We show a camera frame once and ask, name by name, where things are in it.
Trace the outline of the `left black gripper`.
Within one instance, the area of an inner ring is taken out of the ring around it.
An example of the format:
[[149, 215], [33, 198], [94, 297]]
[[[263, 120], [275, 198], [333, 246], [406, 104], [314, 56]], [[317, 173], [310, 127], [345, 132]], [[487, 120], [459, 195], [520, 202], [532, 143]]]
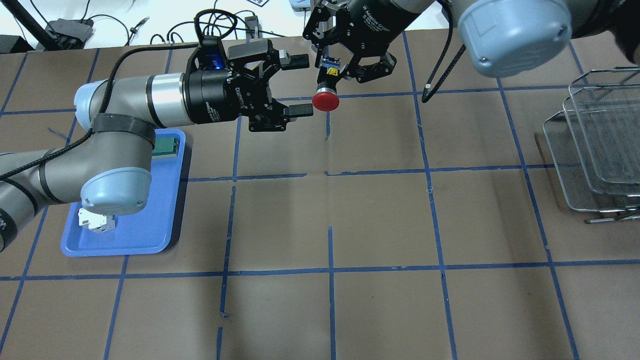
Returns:
[[314, 107], [279, 103], [269, 81], [279, 71], [308, 68], [308, 54], [290, 54], [269, 39], [229, 48], [219, 39], [203, 39], [183, 75], [187, 115], [197, 125], [247, 117], [250, 132], [284, 132], [290, 120], [313, 116]]

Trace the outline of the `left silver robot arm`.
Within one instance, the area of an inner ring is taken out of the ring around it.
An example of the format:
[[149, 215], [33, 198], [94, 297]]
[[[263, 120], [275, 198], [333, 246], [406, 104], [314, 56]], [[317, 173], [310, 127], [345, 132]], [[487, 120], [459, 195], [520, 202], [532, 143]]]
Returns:
[[75, 118], [85, 135], [67, 146], [1, 154], [0, 232], [6, 249], [45, 207], [81, 202], [99, 215], [132, 215], [146, 207], [157, 129], [209, 125], [247, 117], [251, 132], [284, 132], [310, 117], [313, 105], [272, 98], [278, 71], [307, 69], [308, 54], [290, 54], [270, 39], [224, 48], [206, 36], [189, 44], [184, 71], [118, 78], [121, 55], [107, 79], [82, 85]]

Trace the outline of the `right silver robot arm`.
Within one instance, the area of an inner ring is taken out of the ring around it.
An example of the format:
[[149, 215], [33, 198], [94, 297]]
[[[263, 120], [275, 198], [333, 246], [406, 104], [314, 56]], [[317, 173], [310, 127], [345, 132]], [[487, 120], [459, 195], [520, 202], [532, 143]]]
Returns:
[[[323, 51], [340, 44], [352, 59], [340, 69], [363, 84], [390, 75], [388, 49], [430, 0], [323, 0], [311, 10], [302, 36], [317, 48], [318, 82], [329, 68]], [[626, 59], [639, 63], [637, 0], [444, 0], [448, 20], [480, 75], [505, 78], [535, 69], [557, 56], [571, 39], [609, 31]]]

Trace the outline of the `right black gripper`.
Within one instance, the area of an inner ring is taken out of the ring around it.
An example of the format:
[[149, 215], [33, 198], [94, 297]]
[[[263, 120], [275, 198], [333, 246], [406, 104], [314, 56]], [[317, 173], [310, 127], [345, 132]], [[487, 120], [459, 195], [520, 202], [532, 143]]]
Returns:
[[[390, 44], [426, 10], [424, 0], [332, 0], [311, 10], [302, 32], [315, 51], [318, 85], [337, 85], [341, 59], [330, 47], [340, 44], [352, 54], [345, 78], [359, 84], [390, 76], [397, 59], [387, 52]], [[380, 57], [377, 63], [362, 59]]]

